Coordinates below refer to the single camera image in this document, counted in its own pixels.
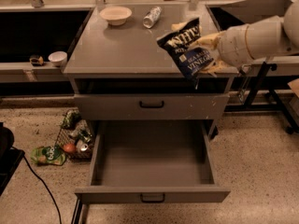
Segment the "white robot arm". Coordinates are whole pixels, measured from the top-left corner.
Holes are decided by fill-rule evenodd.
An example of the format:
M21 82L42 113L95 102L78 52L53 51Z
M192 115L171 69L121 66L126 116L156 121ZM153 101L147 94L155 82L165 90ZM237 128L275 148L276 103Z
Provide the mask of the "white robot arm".
M251 24L232 26L223 32L204 35L191 49L216 50L225 63L241 68L299 52L299 3L292 3L283 17L273 16Z

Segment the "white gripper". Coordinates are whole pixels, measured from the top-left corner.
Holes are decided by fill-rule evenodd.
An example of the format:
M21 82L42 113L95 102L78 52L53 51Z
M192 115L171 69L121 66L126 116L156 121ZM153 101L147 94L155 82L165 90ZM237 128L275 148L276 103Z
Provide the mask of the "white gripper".
M235 67L251 64L254 60L287 55L289 38L283 30L282 19L273 16L252 24L232 26L224 32L204 35L189 46L217 49L220 57L200 70L201 74L236 73Z

